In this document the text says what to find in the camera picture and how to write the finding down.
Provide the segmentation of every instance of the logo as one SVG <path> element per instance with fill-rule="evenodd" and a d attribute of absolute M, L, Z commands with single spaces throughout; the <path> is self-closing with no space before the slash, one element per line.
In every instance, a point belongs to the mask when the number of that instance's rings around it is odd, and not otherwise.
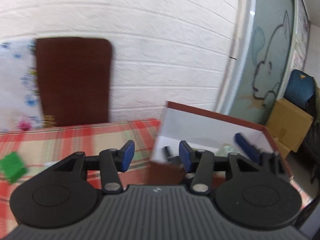
<path fill-rule="evenodd" d="M 161 189 L 159 187 L 153 189 L 154 192 L 159 193 Z"/>

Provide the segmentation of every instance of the poster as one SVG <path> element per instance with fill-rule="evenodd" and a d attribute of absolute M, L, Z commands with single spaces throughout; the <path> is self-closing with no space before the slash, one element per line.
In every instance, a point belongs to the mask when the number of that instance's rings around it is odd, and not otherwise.
<path fill-rule="evenodd" d="M 303 1 L 298 0 L 298 28 L 293 52 L 293 69 L 303 70 L 309 35 L 309 19 Z"/>

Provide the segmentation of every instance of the green block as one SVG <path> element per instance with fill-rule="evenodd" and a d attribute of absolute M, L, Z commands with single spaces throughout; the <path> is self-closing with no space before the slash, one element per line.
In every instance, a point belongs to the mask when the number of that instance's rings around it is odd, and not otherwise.
<path fill-rule="evenodd" d="M 0 160 L 0 169 L 10 183 L 16 182 L 27 173 L 27 168 L 19 158 L 17 152 L 12 152 Z"/>

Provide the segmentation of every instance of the white brick wall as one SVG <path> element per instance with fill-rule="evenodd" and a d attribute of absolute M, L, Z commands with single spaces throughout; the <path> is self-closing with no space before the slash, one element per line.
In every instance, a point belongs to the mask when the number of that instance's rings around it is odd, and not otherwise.
<path fill-rule="evenodd" d="M 0 41 L 104 37 L 111 120 L 159 117 L 166 100 L 213 110 L 238 0 L 0 0 Z"/>

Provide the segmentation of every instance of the red plaid fabric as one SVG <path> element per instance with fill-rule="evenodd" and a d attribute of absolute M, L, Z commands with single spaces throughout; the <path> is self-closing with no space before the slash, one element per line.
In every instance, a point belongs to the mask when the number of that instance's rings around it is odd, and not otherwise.
<path fill-rule="evenodd" d="M 45 163 L 59 161 L 73 152 L 84 151 L 87 156 L 98 155 L 105 149 L 120 149 L 127 140 L 133 140 L 135 155 L 129 170 L 119 176 L 124 186 L 144 184 L 149 155 L 159 125 L 160 120 L 146 119 L 0 134 L 0 158 L 17 151 L 28 168 L 28 173 L 13 185 L 10 185 L 3 175 L 0 176 L 0 238 L 17 226 L 9 208 L 12 191 L 22 182 L 43 171 Z M 90 171 L 88 182 L 100 188 L 99 172 Z"/>

